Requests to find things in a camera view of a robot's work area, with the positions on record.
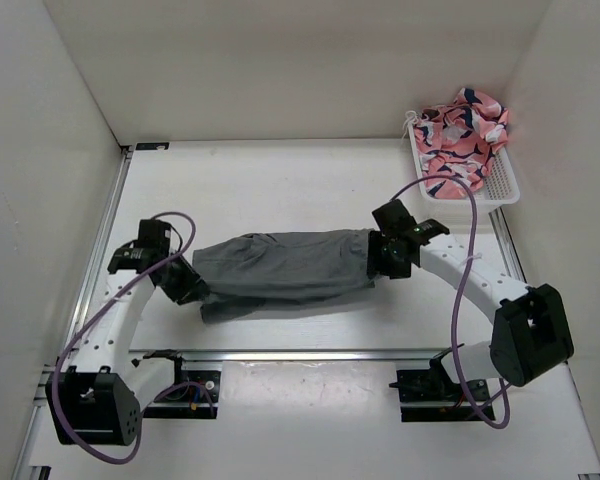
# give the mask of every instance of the pink fabric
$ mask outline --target pink fabric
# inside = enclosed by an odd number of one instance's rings
[[[484,93],[463,88],[452,105],[424,109],[414,123],[418,154],[425,174],[441,173],[464,179],[476,191],[491,173],[495,152],[507,143],[509,111]],[[435,198],[463,198],[455,182],[424,182]]]

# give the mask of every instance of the gray cloth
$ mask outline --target gray cloth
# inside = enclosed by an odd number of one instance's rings
[[[372,287],[368,249],[369,230],[335,230],[254,233],[196,250],[193,268],[211,290],[202,319],[230,320]]]

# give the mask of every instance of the white plastic tray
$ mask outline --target white plastic tray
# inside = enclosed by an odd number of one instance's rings
[[[407,122],[407,133],[411,143],[411,156],[416,166],[418,178],[422,178],[422,165],[418,147],[413,134],[413,122]],[[451,224],[466,224],[471,219],[471,205],[468,199],[445,200],[434,198],[426,191],[423,183],[418,185],[424,199],[427,213],[437,219],[444,219]],[[496,160],[489,175],[484,181],[484,187],[474,193],[478,215],[484,216],[502,205],[516,203],[520,199],[520,189],[511,168],[511,162],[503,147],[496,153]]]

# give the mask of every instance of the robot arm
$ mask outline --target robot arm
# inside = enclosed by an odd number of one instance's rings
[[[139,273],[170,255],[171,225],[141,220],[138,238],[118,248],[108,266],[105,302]],[[156,287],[178,305],[209,293],[191,265],[179,257],[142,278],[117,299],[82,338],[59,378],[59,396],[67,420],[92,445],[129,445],[140,431],[141,412],[156,396],[179,383],[181,360],[173,351],[143,358],[129,357],[129,348],[145,305]],[[50,378],[46,396],[51,402]],[[58,438],[72,444],[51,409]]]
[[[383,234],[377,263],[392,278],[410,276],[419,266],[458,288],[466,250],[435,220],[416,223],[400,200],[373,212]],[[474,259],[464,296],[493,325],[490,342],[459,349],[467,380],[504,378],[521,387],[573,355],[573,343],[560,294],[549,285],[533,288]],[[431,367],[458,383],[453,358],[445,350]]]

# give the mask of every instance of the white floor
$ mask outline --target white floor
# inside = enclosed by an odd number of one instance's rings
[[[105,258],[135,237],[140,218],[164,210],[194,217],[194,248],[249,232],[372,228],[371,211],[414,177],[407,158],[390,140],[188,142],[136,152]],[[417,192],[404,200],[420,213]],[[186,235],[183,222],[173,223]],[[488,223],[477,245],[503,268]],[[101,281],[98,291],[104,288]],[[207,326],[196,306],[177,307],[156,294],[133,346],[444,348],[453,295],[440,279],[415,271],[411,279],[379,283],[345,309],[266,312]],[[489,335],[486,319],[465,303],[460,340],[473,343]],[[395,365],[388,362],[225,363],[219,418],[146,421],[143,446],[130,465],[111,467],[76,447],[61,447],[46,408],[29,462],[50,465],[52,480],[575,480],[579,473],[600,472],[566,366],[512,392],[513,417],[505,431],[479,423],[402,424],[397,392],[387,387],[394,380]]]

